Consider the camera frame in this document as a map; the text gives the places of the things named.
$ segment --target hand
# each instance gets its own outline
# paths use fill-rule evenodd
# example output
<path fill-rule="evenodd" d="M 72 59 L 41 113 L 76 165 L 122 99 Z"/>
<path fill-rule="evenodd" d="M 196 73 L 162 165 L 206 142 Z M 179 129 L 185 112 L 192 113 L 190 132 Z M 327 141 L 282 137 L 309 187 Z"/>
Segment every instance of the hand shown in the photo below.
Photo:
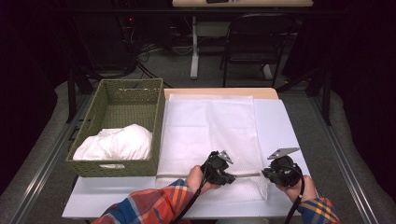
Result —
<path fill-rule="evenodd" d="M 318 195 L 315 190 L 315 184 L 311 176 L 304 175 L 304 182 L 305 182 L 304 194 L 303 194 L 303 198 L 301 199 L 301 202 L 304 202 L 306 200 L 316 199 Z M 276 187 L 282 190 L 283 192 L 285 192 L 286 195 L 288 195 L 288 197 L 290 198 L 291 202 L 294 203 L 294 201 L 297 199 L 298 195 L 300 194 L 301 184 L 302 182 L 300 180 L 293 187 L 283 187 L 279 185 L 276 185 Z"/>
<path fill-rule="evenodd" d="M 202 176 L 203 174 L 201 171 L 201 166 L 195 165 L 194 167 L 191 168 L 190 173 L 186 178 L 186 182 L 187 185 L 192 190 L 192 193 L 195 193 L 198 190 L 199 186 L 201 185 Z M 218 189 L 218 188 L 220 188 L 220 185 L 214 185 L 209 182 L 206 182 L 201 189 L 201 194 L 204 194 L 209 189 Z"/>

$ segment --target wicker basket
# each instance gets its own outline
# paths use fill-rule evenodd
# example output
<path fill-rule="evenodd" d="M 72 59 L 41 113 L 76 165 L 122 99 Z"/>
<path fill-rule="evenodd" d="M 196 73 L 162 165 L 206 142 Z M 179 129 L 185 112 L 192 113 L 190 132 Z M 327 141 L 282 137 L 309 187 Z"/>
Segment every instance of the wicker basket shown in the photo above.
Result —
<path fill-rule="evenodd" d="M 157 174 L 165 97 L 163 80 L 104 79 L 73 143 L 66 163 L 82 177 L 153 176 Z M 138 124 L 152 132 L 150 153 L 146 160 L 74 161 L 79 146 L 102 129 L 124 128 Z"/>

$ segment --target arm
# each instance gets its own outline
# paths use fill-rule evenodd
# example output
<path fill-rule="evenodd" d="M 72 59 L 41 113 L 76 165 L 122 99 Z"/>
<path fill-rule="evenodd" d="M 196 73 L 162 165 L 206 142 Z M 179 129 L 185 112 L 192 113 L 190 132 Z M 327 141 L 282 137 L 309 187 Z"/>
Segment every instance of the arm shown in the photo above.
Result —
<path fill-rule="evenodd" d="M 98 223 L 170 223 L 186 207 L 202 179 L 200 166 L 194 166 L 186 180 L 177 180 L 163 189 L 144 189 L 133 192 L 121 203 L 110 206 Z M 206 183 L 201 191 L 219 186 Z"/>
<path fill-rule="evenodd" d="M 302 214 L 304 223 L 341 223 L 330 200 L 327 198 L 318 198 L 312 178 L 305 175 L 304 182 L 303 198 L 297 208 L 297 211 Z M 294 202 L 300 193 L 301 180 L 293 187 L 277 187 L 285 192 L 290 200 Z"/>

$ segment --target plaid shirt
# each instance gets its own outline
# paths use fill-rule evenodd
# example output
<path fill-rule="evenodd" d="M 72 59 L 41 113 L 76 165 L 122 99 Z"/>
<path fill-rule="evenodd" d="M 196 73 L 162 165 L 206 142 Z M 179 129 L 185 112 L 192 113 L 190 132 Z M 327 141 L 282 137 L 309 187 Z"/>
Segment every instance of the plaid shirt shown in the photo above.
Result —
<path fill-rule="evenodd" d="M 184 180 L 177 180 L 163 189 L 144 189 L 131 193 L 121 203 L 111 205 L 92 224 L 170 223 L 192 198 Z M 328 199 L 315 199 L 300 204 L 298 211 L 304 223 L 340 223 Z M 179 223 L 190 223 L 181 220 Z"/>

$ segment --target desk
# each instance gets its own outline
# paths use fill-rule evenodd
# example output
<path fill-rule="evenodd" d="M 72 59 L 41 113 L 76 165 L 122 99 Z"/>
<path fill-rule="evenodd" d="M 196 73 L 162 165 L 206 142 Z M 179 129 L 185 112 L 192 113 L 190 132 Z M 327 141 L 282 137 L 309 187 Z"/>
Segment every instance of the desk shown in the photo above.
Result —
<path fill-rule="evenodd" d="M 312 7 L 312 0 L 233 0 L 228 3 L 208 4 L 206 0 L 173 0 L 173 7 Z M 197 32 L 196 17 L 192 17 L 192 60 L 190 78 L 198 78 L 198 35 L 210 35 Z M 224 33 L 224 24 L 222 24 L 221 33 Z"/>
<path fill-rule="evenodd" d="M 169 97 L 170 93 L 253 95 L 259 143 L 262 157 L 267 161 L 263 164 L 264 167 L 269 165 L 266 157 L 274 152 L 274 148 L 299 146 L 286 109 L 278 100 L 274 89 L 165 89 L 166 97 Z M 302 168 L 303 174 L 309 175 L 301 150 L 290 156 Z M 80 177 L 64 209 L 63 217 L 99 217 L 111 204 L 121 202 L 131 191 L 147 188 L 155 188 L 155 176 Z M 185 218 L 285 217 L 290 207 L 289 198 L 274 185 L 270 185 L 268 200 L 222 204 L 197 200 Z"/>

